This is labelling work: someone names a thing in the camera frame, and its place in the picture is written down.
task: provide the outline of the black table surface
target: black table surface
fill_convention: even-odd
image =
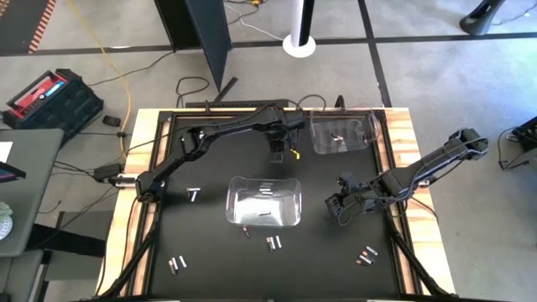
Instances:
[[[176,127],[205,122],[181,120]],[[300,160],[268,162],[260,133],[216,140],[207,154],[170,177],[156,244],[149,293],[175,299],[350,299],[397,296],[391,245],[382,213],[356,216],[338,226],[324,200],[339,191],[336,177],[352,172],[359,180],[377,175],[373,146],[339,154],[316,154],[308,129],[301,131]],[[229,181],[234,176],[296,178],[302,187],[302,216],[292,228],[249,229],[226,219]],[[199,187],[190,202],[185,188]],[[279,235],[282,248],[269,253],[265,237]],[[369,245],[379,252],[369,267],[356,264]],[[182,255],[187,268],[174,276],[168,260]]]
[[[0,131],[0,142],[13,142],[7,163],[26,172],[24,180],[0,184],[0,201],[13,210],[13,229],[0,241],[0,257],[26,248],[63,135],[59,129]]]

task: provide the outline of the white cable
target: white cable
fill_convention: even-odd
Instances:
[[[278,37],[276,37],[275,35],[273,35],[273,34],[271,34],[271,33],[268,33],[268,32],[266,32],[266,31],[264,31],[264,30],[262,30],[262,29],[258,29],[257,27],[255,27],[255,26],[253,26],[253,25],[244,23],[244,21],[242,20],[242,13],[241,13],[241,12],[237,11],[235,8],[232,8],[232,7],[230,7],[229,5],[227,5],[227,4],[225,4],[225,3],[224,3],[224,6],[225,6],[226,8],[231,9],[233,12],[238,13],[242,25],[244,25],[244,26],[246,26],[246,27],[249,27],[250,29],[255,29],[255,30],[257,30],[258,32],[263,33],[263,34],[266,34],[266,35],[268,35],[269,37],[271,37],[271,38],[273,38],[273,39],[277,39],[277,40],[283,41],[283,39],[278,38]]]

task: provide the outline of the yellow cable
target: yellow cable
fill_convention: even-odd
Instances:
[[[99,45],[99,48],[102,52],[102,58],[107,63],[110,68],[112,68],[114,71],[116,71],[117,75],[119,76],[119,79],[123,83],[123,87],[125,88],[125,92],[127,92],[127,115],[123,119],[123,125],[121,126],[121,132],[125,132],[125,127],[128,123],[128,118],[131,115],[131,106],[132,106],[132,100],[131,100],[131,92],[128,89],[128,82],[127,79],[123,76],[123,73],[119,71],[119,69],[112,63],[112,60],[108,57],[107,52],[104,50],[104,47],[101,44],[101,41],[99,41],[99,38],[95,35],[93,30],[91,30],[90,25],[87,23],[86,19],[82,16],[80,10],[78,7],[72,2],[72,0],[67,0],[67,4],[69,5],[70,9],[73,11],[75,16],[78,18],[78,20],[82,23],[84,28],[86,29],[87,33],[93,38],[93,40]],[[125,159],[127,159],[127,155],[125,154],[125,150],[123,148],[123,138],[119,138],[119,148],[121,149],[121,154]]]

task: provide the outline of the clear plastic container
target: clear plastic container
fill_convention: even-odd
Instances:
[[[294,227],[300,222],[302,191],[300,182],[250,180],[233,177],[227,191],[226,218],[251,227]]]
[[[359,118],[334,119],[320,114],[310,112],[311,139],[318,154],[360,150],[378,138],[378,121],[373,111]]]

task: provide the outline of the black partition panel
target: black partition panel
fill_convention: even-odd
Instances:
[[[185,3],[211,68],[212,77],[220,91],[227,52],[232,47],[224,3],[221,0],[185,0]]]
[[[172,119],[173,129],[209,122]],[[172,151],[180,148],[180,131]],[[324,199],[339,190],[336,177],[352,172],[359,180],[378,174],[376,145],[360,151],[317,154],[309,129],[300,133],[301,159],[268,162],[269,146],[260,133],[216,140],[209,152],[181,166],[167,182],[160,212],[159,241],[152,250],[147,293],[168,299],[355,299],[395,298],[401,276],[385,216],[359,216],[338,226]],[[287,229],[251,228],[248,239],[226,219],[227,187],[234,176],[296,178],[302,185],[300,223]],[[200,187],[195,202],[186,188]],[[279,235],[282,248],[269,253],[265,237]],[[370,267],[355,263],[365,245],[379,251]],[[188,268],[171,274],[168,260],[182,255]]]

